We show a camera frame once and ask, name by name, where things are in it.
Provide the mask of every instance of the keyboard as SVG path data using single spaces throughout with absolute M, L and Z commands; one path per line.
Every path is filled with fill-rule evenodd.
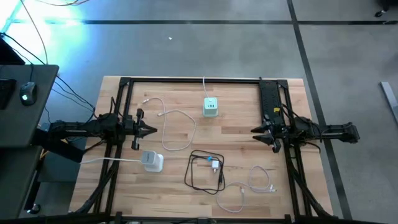
M 0 78 L 0 110 L 6 109 L 12 93 L 15 91 L 16 83 L 15 79 Z

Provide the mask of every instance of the power strip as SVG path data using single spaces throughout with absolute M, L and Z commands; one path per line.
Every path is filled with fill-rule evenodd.
M 206 118 L 218 116 L 218 103 L 215 97 L 206 97 L 203 102 L 203 116 Z

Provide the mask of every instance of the wooden table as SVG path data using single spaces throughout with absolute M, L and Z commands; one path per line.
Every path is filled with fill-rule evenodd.
M 109 111 L 111 96 L 116 98 L 120 77 L 104 77 L 96 105 L 97 114 Z M 303 80 L 288 79 L 290 97 L 294 111 L 311 118 Z M 140 140 L 140 150 L 131 147 L 132 137 L 128 136 L 123 146 L 123 159 L 140 159 L 143 150 L 156 151 L 164 156 L 164 168 L 161 173 L 144 170 L 140 162 L 121 162 L 113 201 L 113 213 L 123 212 L 124 216 L 136 217 L 213 217 L 213 218 L 283 218 L 293 215 L 289 183 L 283 149 L 274 154 L 271 148 L 255 141 L 250 129 L 259 126 L 260 107 L 257 85 L 250 84 L 206 84 L 210 96 L 216 96 L 219 103 L 219 115 L 216 118 L 202 116 L 202 104 L 205 93 L 201 83 L 135 83 L 130 106 L 130 114 L 135 115 L 137 108 L 145 111 L 144 120 L 158 132 Z M 126 91 L 122 99 L 124 108 Z M 192 116 L 197 122 L 197 131 L 192 145 L 188 148 L 169 152 L 163 149 L 161 139 L 164 117 L 162 104 L 153 100 L 142 102 L 151 97 L 165 101 L 166 109 L 179 109 Z M 168 147 L 186 145 L 193 131 L 192 121 L 180 113 L 167 115 L 165 132 Z M 90 146 L 99 139 L 89 139 Z M 225 156 L 224 175 L 226 183 L 232 181 L 247 182 L 249 170 L 254 165 L 268 170 L 271 182 L 277 192 L 254 193 L 245 189 L 246 206 L 240 213 L 229 213 L 216 203 L 214 195 L 193 190 L 184 184 L 183 178 L 192 150 L 201 149 Z M 103 157 L 105 146 L 99 146 L 87 153 L 83 160 Z M 323 208 L 331 209 L 325 176 L 318 149 L 313 146 L 302 147 L 302 159 L 308 188 Z M 90 196 L 98 184 L 102 162 L 85 164 L 80 167 L 78 180 L 73 193 L 70 210 L 76 210 Z M 211 164 L 205 160 L 194 163 L 195 184 L 200 187 L 215 186 L 215 176 Z M 254 172 L 254 183 L 264 185 L 267 179 L 264 173 Z M 302 194 L 297 188 L 300 211 L 303 213 Z M 105 207 L 107 189 L 103 195 L 102 211 Z M 230 209 L 241 204 L 238 186 L 228 187 L 220 202 Z

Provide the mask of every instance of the black floor stripe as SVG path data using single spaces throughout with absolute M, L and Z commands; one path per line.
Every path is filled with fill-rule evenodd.
M 271 20 L 89 20 L 89 19 L 44 19 L 46 24 L 64 25 L 69 22 L 76 22 L 86 25 L 292 25 L 292 21 L 271 21 Z M 30 23 L 30 20 L 14 19 L 13 23 Z M 397 25 L 398 21 L 296 21 L 299 25 Z
M 315 86 L 315 81 L 312 76 L 310 62 L 308 61 L 307 53 L 305 51 L 304 42 L 303 42 L 303 39 L 301 36 L 300 27 L 297 22 L 297 17 L 296 17 L 295 11 L 294 11 L 294 6 L 293 6 L 292 0 L 287 0 L 287 4 L 289 6 L 290 16 L 292 17 L 292 21 L 294 22 L 294 24 L 293 24 L 294 33 L 296 36 L 298 49 L 300 51 L 301 59 L 303 62 L 305 74 L 307 76 L 307 81 L 308 81 L 308 85 L 310 88 L 312 101 L 313 101 L 313 104 L 315 107 L 315 113 L 318 118 L 318 123 L 320 126 L 325 126 L 326 125 L 325 116 L 323 115 L 321 103 L 320 103 L 318 92 L 317 92 L 317 87 Z M 339 171 L 339 168 L 337 165 L 336 156 L 333 151 L 333 146 L 331 145 L 330 140 L 324 140 L 324 143 L 325 143 L 326 154 L 327 154 L 328 160 L 329 160 L 331 174 L 332 174 L 333 180 L 335 182 L 335 187 L 336 187 L 337 196 L 338 196 L 338 199 L 340 202 L 340 207 L 341 207 L 341 212 L 343 214 L 343 218 L 352 220 L 351 211 L 349 209 L 347 196 L 346 196 L 346 193 L 345 193 L 345 190 L 343 187 L 343 181 L 341 180 L 341 175 L 340 175 L 340 171 Z

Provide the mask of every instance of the gray floor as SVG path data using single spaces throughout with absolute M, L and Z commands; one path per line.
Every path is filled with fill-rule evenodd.
M 55 17 L 86 20 L 290 20 L 280 0 L 92 0 L 78 7 L 28 1 L 38 22 L 49 62 L 91 103 L 104 75 L 304 78 L 306 73 L 292 25 L 84 25 L 44 24 Z M 294 0 L 300 21 L 398 20 L 398 9 L 382 18 L 375 0 Z M 21 11 L 17 19 L 26 19 Z M 379 86 L 389 81 L 398 93 L 398 26 L 300 26 L 313 79 L 327 123 L 352 121 L 358 144 L 333 141 L 353 218 L 394 223 L 398 201 L 398 127 Z M 32 24 L 12 24 L 8 34 L 44 58 Z M 76 113 L 66 113 L 65 108 Z M 83 121 L 89 111 L 56 93 L 47 103 L 50 119 Z M 47 120 L 44 114 L 42 121 Z M 341 215 L 333 179 L 322 153 L 332 206 Z M 68 211 L 72 183 L 46 184 L 43 214 Z

